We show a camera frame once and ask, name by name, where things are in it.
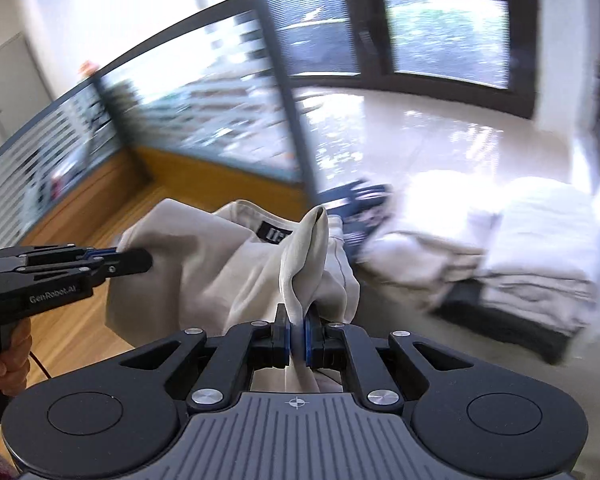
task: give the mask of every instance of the black folded clothing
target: black folded clothing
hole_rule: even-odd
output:
[[[478,280],[457,282],[434,314],[496,341],[527,348],[548,364],[555,365],[562,361],[570,336],[509,312],[483,306],[480,302],[481,290],[482,283]]]

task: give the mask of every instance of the black cable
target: black cable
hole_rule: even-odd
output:
[[[42,363],[40,362],[40,359],[38,359],[33,352],[29,352],[29,355],[36,362],[36,364],[40,367],[40,369],[42,370],[42,373],[46,375],[46,378],[50,379],[51,375],[49,374],[49,372],[46,371],[46,368],[43,367]]]

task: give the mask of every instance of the metal screw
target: metal screw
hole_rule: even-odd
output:
[[[222,400],[222,392],[213,388],[202,388],[191,394],[191,400],[196,404],[217,404]]]
[[[378,406],[388,406],[400,400],[398,394],[392,390],[373,390],[366,398],[369,399],[369,402]]]

